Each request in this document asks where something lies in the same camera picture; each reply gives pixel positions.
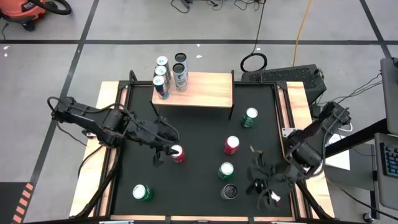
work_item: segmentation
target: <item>soda can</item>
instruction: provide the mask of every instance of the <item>soda can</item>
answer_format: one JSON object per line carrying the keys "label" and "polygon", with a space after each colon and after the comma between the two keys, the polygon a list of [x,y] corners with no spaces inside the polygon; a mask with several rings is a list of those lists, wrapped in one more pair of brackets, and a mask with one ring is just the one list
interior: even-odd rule
{"label": "soda can", "polygon": [[177,63],[181,63],[185,67],[185,72],[187,73],[187,80],[189,79],[189,72],[188,72],[188,59],[184,53],[178,53],[174,57]]}
{"label": "soda can", "polygon": [[132,190],[132,196],[140,201],[148,201],[153,198],[154,191],[146,185],[137,184]]}
{"label": "soda can", "polygon": [[176,63],[173,66],[175,86],[178,91],[185,91],[188,87],[187,83],[187,73],[185,71],[185,66],[181,63]]}
{"label": "soda can", "polygon": [[224,152],[227,155],[234,154],[239,148],[239,139],[236,136],[230,136],[225,140]]}
{"label": "soda can", "polygon": [[221,189],[221,198],[231,200],[238,196],[238,188],[233,184],[227,184]]}
{"label": "soda can", "polygon": [[169,91],[167,90],[166,84],[165,84],[165,78],[163,78],[160,75],[155,76],[153,79],[153,83],[156,89],[156,92],[159,96],[160,99],[165,100],[167,97],[169,97]]}
{"label": "soda can", "polygon": [[181,146],[174,145],[171,147],[171,149],[176,150],[178,152],[178,154],[172,155],[174,162],[181,163],[185,160],[185,151],[182,149]]}
{"label": "soda can", "polygon": [[169,67],[169,60],[167,59],[166,56],[160,56],[156,59],[156,64],[157,66],[164,66],[167,69],[167,80],[171,80],[172,79],[172,74],[170,71],[170,67]]}
{"label": "soda can", "polygon": [[221,180],[228,180],[232,177],[234,172],[234,166],[230,162],[224,162],[220,168],[218,168],[218,177]]}
{"label": "soda can", "polygon": [[155,68],[155,76],[156,75],[160,75],[160,76],[162,76],[165,79],[166,87],[167,87],[167,89],[169,89],[170,88],[170,82],[167,79],[167,68],[165,66],[163,66],[163,65],[157,66]]}
{"label": "soda can", "polygon": [[245,128],[251,128],[254,125],[254,121],[256,120],[258,112],[255,108],[249,108],[246,110],[246,113],[242,118],[242,126]]}

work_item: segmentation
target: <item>can lid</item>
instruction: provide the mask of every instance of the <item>can lid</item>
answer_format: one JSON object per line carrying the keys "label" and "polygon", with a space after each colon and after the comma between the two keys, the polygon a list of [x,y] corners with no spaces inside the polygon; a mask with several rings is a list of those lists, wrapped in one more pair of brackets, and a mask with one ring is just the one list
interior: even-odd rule
{"label": "can lid", "polygon": [[171,149],[176,150],[178,152],[178,154],[174,154],[172,155],[173,158],[177,158],[178,156],[181,156],[182,154],[182,147],[179,145],[174,145],[171,147]]}
{"label": "can lid", "polygon": [[164,78],[163,78],[162,76],[160,76],[160,75],[157,75],[157,76],[154,77],[153,83],[154,83],[155,85],[163,85],[163,83],[164,83]]}
{"label": "can lid", "polygon": [[255,108],[249,108],[246,111],[246,114],[250,117],[250,118],[257,118],[258,112]]}
{"label": "can lid", "polygon": [[173,66],[173,71],[176,72],[176,73],[182,73],[184,70],[185,70],[185,67],[184,67],[184,65],[181,64],[181,63],[176,63],[176,64]]}
{"label": "can lid", "polygon": [[224,188],[224,193],[228,198],[235,198],[238,195],[238,188],[233,184],[228,184]]}
{"label": "can lid", "polygon": [[164,75],[166,74],[167,68],[163,65],[160,65],[155,68],[156,75]]}
{"label": "can lid", "polygon": [[225,175],[230,175],[234,172],[234,166],[230,162],[224,162],[221,165],[221,171]]}
{"label": "can lid", "polygon": [[238,146],[239,146],[239,139],[238,139],[238,137],[236,137],[236,136],[230,136],[230,137],[226,140],[226,143],[227,143],[230,147],[232,147],[232,148],[238,147]]}
{"label": "can lid", "polygon": [[137,184],[132,190],[132,196],[136,199],[141,199],[145,196],[146,189],[142,184]]}
{"label": "can lid", "polygon": [[167,64],[168,61],[169,61],[169,60],[167,59],[166,56],[160,56],[160,57],[158,57],[158,58],[156,59],[156,63],[157,63],[158,65],[165,65],[165,64]]}
{"label": "can lid", "polygon": [[187,56],[184,53],[178,53],[174,57],[176,62],[184,62],[187,59]]}

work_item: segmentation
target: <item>red soda can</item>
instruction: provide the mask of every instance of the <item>red soda can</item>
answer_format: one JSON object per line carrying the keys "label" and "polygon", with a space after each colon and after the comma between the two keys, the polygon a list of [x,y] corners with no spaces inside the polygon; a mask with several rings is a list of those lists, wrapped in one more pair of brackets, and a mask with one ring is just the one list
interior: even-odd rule
{"label": "red soda can", "polygon": [[184,152],[184,150],[182,149],[181,146],[174,145],[174,146],[171,147],[171,149],[176,150],[178,152],[178,154],[172,155],[172,158],[173,158],[174,162],[181,163],[181,162],[183,162],[185,160],[185,152]]}
{"label": "red soda can", "polygon": [[230,136],[228,139],[225,140],[225,148],[224,152],[227,155],[234,154],[239,147],[239,139],[236,136]]}

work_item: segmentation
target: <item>white paper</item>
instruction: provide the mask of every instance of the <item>white paper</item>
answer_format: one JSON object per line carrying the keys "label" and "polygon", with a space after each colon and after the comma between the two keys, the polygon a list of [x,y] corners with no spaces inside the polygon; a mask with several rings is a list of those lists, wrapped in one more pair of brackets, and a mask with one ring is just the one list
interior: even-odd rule
{"label": "white paper", "polygon": [[[338,134],[334,134],[330,138],[328,144],[326,144],[326,145],[332,144],[332,143],[337,142],[339,140],[340,140],[340,136]],[[348,152],[348,150],[327,158],[326,159],[326,165],[337,167],[337,168],[340,168],[340,169],[350,170],[349,152]]]}

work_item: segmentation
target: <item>white can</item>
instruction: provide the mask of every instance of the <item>white can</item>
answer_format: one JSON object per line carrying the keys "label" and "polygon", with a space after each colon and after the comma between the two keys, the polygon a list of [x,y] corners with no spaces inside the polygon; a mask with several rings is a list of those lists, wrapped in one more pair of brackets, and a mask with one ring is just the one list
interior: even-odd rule
{"label": "white can", "polygon": [[189,72],[188,72],[188,59],[184,53],[178,53],[174,56],[174,59],[177,63],[181,63],[185,66],[185,72],[187,73],[187,80],[189,79]]}
{"label": "white can", "polygon": [[185,91],[188,88],[187,73],[185,66],[181,63],[176,63],[173,66],[175,86],[178,91]]}
{"label": "white can", "polygon": [[165,66],[167,69],[167,79],[171,80],[172,79],[172,74],[170,72],[170,67],[169,67],[169,60],[167,59],[166,56],[160,56],[156,59],[156,64],[157,66]]}

